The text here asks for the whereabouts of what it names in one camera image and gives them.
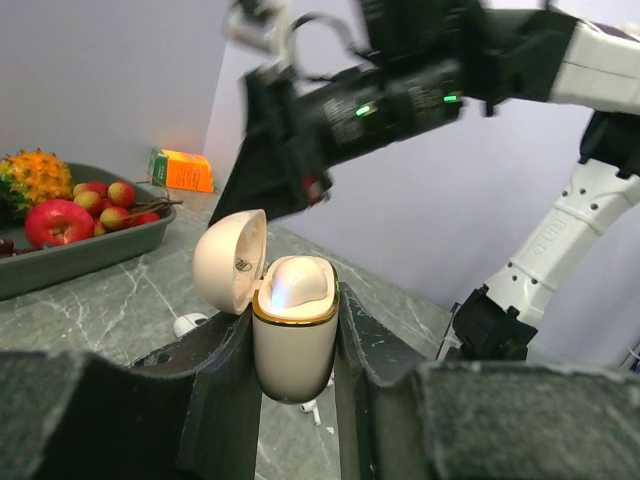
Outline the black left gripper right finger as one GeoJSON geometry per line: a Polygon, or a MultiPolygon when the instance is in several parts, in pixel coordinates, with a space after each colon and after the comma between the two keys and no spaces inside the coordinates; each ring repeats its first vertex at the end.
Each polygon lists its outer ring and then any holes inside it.
{"type": "Polygon", "coordinates": [[[340,288],[345,479],[635,479],[639,379],[576,364],[435,362],[340,288]]]}

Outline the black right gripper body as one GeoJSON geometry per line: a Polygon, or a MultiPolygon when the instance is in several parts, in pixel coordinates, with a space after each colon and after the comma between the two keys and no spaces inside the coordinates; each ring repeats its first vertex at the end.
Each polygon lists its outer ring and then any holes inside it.
{"type": "Polygon", "coordinates": [[[479,19],[479,3],[362,1],[358,8],[366,46],[338,17],[293,15],[293,65],[281,69],[272,58],[245,75],[245,136],[214,220],[306,210],[328,199],[333,166],[457,120],[464,29],[479,19]],[[306,72],[294,34],[311,22],[330,27],[357,64],[331,75],[306,72]]]}

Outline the pink earbud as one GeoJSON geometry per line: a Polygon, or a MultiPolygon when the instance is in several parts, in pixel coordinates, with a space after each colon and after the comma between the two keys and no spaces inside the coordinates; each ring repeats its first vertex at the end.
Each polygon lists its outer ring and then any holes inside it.
{"type": "Polygon", "coordinates": [[[274,270],[271,305],[277,309],[289,309],[323,300],[329,284],[323,268],[307,257],[292,257],[281,262],[274,270]]]}

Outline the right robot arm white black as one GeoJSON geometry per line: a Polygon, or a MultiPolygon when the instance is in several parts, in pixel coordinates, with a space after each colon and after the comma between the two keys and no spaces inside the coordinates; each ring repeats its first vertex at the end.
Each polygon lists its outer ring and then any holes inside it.
{"type": "Polygon", "coordinates": [[[363,1],[357,64],[310,75],[253,1],[231,25],[278,59],[214,218],[261,209],[440,305],[462,356],[619,365],[639,344],[639,32],[481,1],[363,1]]]}

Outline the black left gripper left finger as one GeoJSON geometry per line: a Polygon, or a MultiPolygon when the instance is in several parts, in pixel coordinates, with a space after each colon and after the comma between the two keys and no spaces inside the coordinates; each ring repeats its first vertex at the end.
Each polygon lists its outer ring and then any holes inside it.
{"type": "Polygon", "coordinates": [[[5,479],[250,479],[259,420],[249,313],[216,314],[130,366],[1,355],[5,479]]]}

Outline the pink earbuds charging case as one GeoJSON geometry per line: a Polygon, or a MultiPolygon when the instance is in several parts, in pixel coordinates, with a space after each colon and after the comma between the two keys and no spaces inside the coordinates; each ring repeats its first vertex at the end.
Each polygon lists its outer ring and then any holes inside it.
{"type": "Polygon", "coordinates": [[[317,256],[284,256],[268,263],[266,249],[264,211],[226,216],[195,247],[193,283],[218,311],[250,315],[255,369],[264,394],[281,403],[302,404],[324,390],[333,368],[340,297],[337,273],[328,260],[317,256]],[[328,295],[277,309],[271,305],[274,270],[284,260],[299,256],[323,268],[328,295]]]}

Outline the white earbuds charging case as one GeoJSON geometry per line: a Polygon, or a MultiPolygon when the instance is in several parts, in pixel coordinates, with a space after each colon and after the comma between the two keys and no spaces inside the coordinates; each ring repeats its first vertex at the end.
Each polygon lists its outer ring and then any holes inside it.
{"type": "Polygon", "coordinates": [[[179,316],[173,322],[173,333],[176,338],[181,338],[201,324],[206,323],[208,319],[209,317],[202,313],[188,313],[179,316]]]}

